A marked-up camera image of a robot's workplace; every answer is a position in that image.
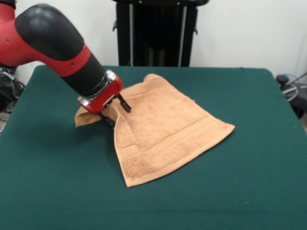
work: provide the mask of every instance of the white wall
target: white wall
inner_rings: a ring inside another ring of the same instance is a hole
[[[36,3],[61,10],[103,65],[118,65],[116,3],[111,0],[18,0],[16,14]],[[191,56],[197,67],[257,67],[279,73],[307,70],[307,1],[211,0],[199,8]],[[27,82],[37,63],[18,68]]]

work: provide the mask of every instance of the metal pole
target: metal pole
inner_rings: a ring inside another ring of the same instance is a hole
[[[133,34],[134,34],[134,6],[133,4],[129,5],[130,13],[130,64],[133,66]]]
[[[186,17],[187,17],[187,7],[183,7],[182,13],[182,25],[181,25],[181,36],[180,36],[180,48],[179,48],[179,61],[178,66],[181,67],[182,60],[182,51],[183,51],[183,42],[184,42],[184,32],[186,29]]]

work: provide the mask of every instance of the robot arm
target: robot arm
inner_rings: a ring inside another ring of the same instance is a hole
[[[123,83],[105,70],[73,24],[56,8],[37,4],[15,18],[15,0],[0,0],[0,67],[41,61],[52,68],[80,97],[79,103],[99,114],[121,97]]]

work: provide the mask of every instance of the towel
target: towel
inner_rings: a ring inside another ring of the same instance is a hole
[[[131,113],[117,99],[102,113],[116,122],[114,145],[127,187],[174,172],[235,129],[156,74],[121,94],[132,107]],[[76,127],[99,120],[82,107],[75,116]]]

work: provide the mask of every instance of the green felt surface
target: green felt surface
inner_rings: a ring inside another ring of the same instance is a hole
[[[270,72],[112,69],[126,86],[157,73],[236,129],[172,174],[127,188],[112,130],[75,128],[77,94],[38,67],[0,137],[0,230],[306,229],[307,137]]]

